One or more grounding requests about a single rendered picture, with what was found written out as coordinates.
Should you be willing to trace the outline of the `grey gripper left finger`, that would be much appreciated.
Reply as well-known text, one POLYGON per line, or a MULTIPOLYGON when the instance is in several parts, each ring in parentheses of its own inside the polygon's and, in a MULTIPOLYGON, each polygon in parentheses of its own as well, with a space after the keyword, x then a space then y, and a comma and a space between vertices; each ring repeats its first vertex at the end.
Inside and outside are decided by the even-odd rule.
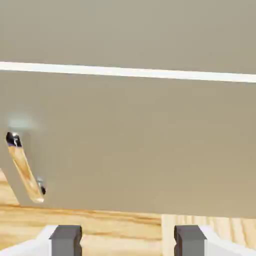
POLYGON ((80 225, 47 225, 35 239, 0 250, 0 256, 82 256, 80 225))

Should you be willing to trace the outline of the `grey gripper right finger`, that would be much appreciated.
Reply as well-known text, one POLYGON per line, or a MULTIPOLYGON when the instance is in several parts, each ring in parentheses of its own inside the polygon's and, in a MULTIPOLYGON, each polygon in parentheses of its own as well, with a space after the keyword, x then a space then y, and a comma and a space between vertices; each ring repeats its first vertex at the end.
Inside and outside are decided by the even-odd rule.
POLYGON ((256 256, 256 250, 221 239, 210 226, 175 225, 174 256, 256 256))

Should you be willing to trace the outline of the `beige cabinet door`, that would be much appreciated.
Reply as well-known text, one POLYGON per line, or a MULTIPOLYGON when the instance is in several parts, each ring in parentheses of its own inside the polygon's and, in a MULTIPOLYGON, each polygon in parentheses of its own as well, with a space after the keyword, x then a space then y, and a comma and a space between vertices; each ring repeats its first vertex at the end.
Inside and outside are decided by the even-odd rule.
POLYGON ((256 82, 0 71, 0 168, 41 208, 256 219, 256 82))
POLYGON ((256 0, 0 0, 0 61, 256 74, 256 0))

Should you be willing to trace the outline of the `beige painted cabinet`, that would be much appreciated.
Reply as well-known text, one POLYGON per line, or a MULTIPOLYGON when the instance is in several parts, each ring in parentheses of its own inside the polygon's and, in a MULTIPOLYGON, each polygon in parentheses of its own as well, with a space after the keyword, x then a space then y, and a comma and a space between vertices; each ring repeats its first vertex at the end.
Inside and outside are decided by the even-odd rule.
POLYGON ((0 71, 256 83, 256 74, 0 61, 0 71))

